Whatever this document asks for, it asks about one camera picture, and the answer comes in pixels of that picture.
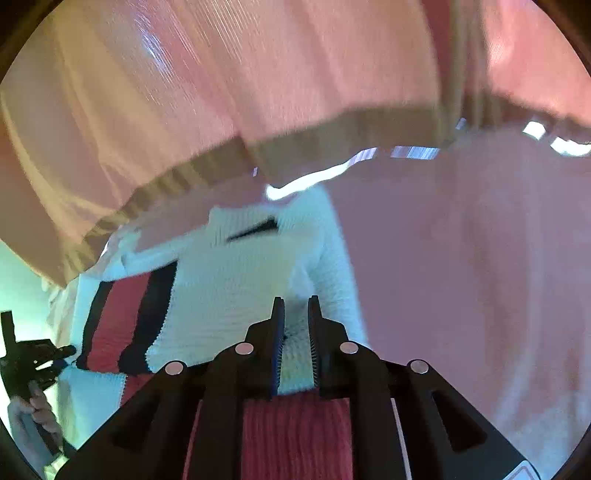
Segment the pink curtain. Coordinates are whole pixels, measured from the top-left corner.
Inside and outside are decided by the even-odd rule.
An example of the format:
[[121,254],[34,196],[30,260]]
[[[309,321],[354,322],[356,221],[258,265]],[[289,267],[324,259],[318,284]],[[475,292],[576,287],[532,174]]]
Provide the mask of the pink curtain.
[[461,116],[589,138],[591,82],[530,0],[65,0],[0,108],[30,185],[0,238],[63,285],[159,199],[254,167],[280,186],[364,148],[449,144]]

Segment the knit sweater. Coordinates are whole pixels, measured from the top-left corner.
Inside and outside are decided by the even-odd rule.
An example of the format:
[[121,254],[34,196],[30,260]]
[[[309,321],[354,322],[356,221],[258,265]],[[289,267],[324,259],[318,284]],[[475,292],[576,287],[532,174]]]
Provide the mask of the knit sweater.
[[[273,217],[277,233],[228,238]],[[285,300],[280,394],[313,388],[307,300],[318,295],[324,316],[342,322],[350,339],[367,345],[352,267],[336,214],[322,187],[287,206],[214,208],[207,225],[140,253],[137,235],[123,241],[108,265],[82,274],[70,342],[80,352],[86,320],[101,281],[143,274],[177,262],[165,321],[145,359],[150,371],[170,360],[213,359],[244,339],[248,326],[269,318],[275,296]],[[59,418],[80,446],[124,399],[124,374],[68,367],[59,378]]]

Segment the draped cloth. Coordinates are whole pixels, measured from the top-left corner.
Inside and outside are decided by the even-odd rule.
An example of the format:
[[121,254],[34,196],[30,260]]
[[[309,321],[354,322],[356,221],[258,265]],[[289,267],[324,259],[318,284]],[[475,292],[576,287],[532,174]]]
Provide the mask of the draped cloth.
[[0,84],[0,238],[65,285],[160,200],[531,119],[591,80],[531,0],[65,0]]

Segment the clothing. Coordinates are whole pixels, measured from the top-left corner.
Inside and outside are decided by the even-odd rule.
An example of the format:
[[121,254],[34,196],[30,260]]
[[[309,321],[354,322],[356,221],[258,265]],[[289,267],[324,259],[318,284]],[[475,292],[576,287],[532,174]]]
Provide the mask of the clothing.
[[[227,241],[269,217],[276,219],[277,233]],[[285,300],[280,394],[313,388],[310,296],[319,296],[323,315],[343,323],[350,339],[368,344],[345,243],[322,187],[302,193],[285,207],[214,208],[207,225],[138,254],[137,239],[132,236],[120,244],[104,268],[80,275],[70,332],[78,354],[69,362],[80,356],[102,281],[145,274],[172,262],[176,272],[168,309],[145,353],[151,372],[175,359],[188,365],[212,360],[243,340],[249,325],[269,318],[275,296]],[[66,368],[59,378],[59,418],[66,439],[76,447],[86,441],[121,405],[130,379],[137,384],[121,373],[85,371],[75,364]]]

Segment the orange fabric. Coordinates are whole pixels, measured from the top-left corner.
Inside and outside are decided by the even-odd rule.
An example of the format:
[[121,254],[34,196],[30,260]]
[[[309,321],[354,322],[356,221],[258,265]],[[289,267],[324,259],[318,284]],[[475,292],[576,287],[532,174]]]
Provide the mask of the orange fabric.
[[530,0],[65,0],[0,85],[1,148],[55,247],[33,252],[25,229],[6,232],[16,219],[0,238],[63,285],[159,198],[255,166],[280,186],[364,148],[448,144],[461,116],[545,111],[584,137],[590,95]]

